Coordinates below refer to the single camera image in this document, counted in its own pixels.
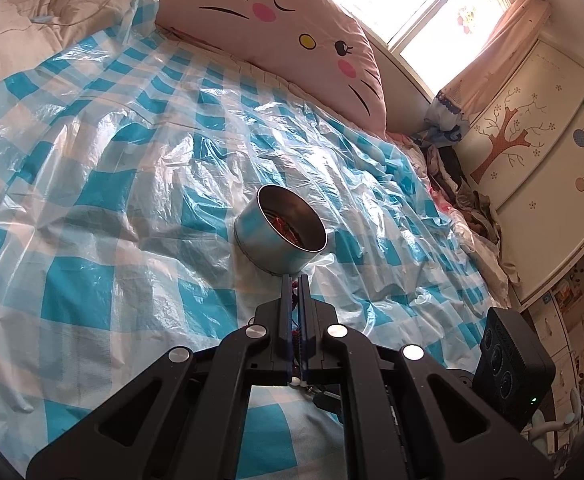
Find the round silver metal tin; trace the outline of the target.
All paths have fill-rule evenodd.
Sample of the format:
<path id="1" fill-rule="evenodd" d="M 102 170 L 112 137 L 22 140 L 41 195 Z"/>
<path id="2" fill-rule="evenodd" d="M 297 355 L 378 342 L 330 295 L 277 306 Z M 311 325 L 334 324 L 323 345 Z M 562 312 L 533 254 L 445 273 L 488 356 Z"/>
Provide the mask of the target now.
<path id="1" fill-rule="evenodd" d="M 234 220 L 234 237 L 244 255 L 273 275 L 295 275 L 327 246 L 319 214 L 282 186 L 261 186 Z"/>

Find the pile of clothes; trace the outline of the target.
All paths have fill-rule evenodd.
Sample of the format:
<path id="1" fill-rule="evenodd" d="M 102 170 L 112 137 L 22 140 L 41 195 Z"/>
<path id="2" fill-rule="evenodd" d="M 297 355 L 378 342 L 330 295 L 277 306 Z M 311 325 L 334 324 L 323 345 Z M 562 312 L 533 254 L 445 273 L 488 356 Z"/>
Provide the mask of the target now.
<path id="1" fill-rule="evenodd" d="M 490 198 L 471 188 L 456 151 L 450 146 L 426 145 L 412 136 L 409 140 L 424 156 L 425 174 L 434 184 L 434 190 L 441 192 L 444 199 L 461 212 L 475 233 L 497 245 L 501 241 L 501 229 Z"/>

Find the blue white checkered plastic sheet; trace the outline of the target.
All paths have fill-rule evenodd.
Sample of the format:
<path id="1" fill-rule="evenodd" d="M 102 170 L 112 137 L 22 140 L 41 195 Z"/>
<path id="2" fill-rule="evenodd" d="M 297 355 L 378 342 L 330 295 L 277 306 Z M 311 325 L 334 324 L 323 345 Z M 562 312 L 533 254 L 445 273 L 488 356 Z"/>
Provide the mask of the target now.
<path id="1" fill-rule="evenodd" d="M 0 81 L 0 451 L 18 471 L 177 344 L 278 296 L 233 239 L 256 191 L 328 234 L 313 296 L 376 344 L 474 370 L 487 310 L 452 218 L 396 145 L 156 32 L 157 0 Z"/>

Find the white wardrobe with tree decal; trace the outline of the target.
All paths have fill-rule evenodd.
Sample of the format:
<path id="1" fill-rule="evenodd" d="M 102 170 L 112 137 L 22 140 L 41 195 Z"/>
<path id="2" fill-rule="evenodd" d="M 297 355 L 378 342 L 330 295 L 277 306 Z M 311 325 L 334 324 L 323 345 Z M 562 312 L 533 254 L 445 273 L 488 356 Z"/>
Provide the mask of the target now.
<path id="1" fill-rule="evenodd" d="M 539 41 L 456 152 L 530 300 L 584 248 L 584 67 Z"/>

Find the pink window curtain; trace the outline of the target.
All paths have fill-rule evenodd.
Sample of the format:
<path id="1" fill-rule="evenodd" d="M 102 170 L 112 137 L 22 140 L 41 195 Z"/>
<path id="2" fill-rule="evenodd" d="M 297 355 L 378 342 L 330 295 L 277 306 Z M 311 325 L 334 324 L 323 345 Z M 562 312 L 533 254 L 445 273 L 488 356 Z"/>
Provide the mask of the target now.
<path id="1" fill-rule="evenodd" d="M 534 46 L 550 13 L 547 0 L 514 1 L 480 54 L 437 92 L 415 142 L 426 148 L 459 142 Z"/>

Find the pink cat face pillow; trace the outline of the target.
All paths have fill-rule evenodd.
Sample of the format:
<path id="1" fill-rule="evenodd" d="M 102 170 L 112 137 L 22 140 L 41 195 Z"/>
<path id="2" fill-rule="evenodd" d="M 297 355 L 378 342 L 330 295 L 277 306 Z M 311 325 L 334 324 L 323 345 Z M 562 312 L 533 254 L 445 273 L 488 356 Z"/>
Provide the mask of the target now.
<path id="1" fill-rule="evenodd" d="M 370 133 L 386 130 L 381 74 L 332 0 L 159 0 L 156 22 L 278 75 Z"/>

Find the beige quilt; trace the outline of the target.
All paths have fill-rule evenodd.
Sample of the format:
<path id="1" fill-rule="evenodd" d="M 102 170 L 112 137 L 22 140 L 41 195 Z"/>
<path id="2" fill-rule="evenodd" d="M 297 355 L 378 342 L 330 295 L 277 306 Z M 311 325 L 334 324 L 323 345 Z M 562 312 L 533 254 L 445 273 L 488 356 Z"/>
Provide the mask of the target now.
<path id="1" fill-rule="evenodd" d="M 0 81 L 114 25 L 132 0 L 0 0 Z"/>

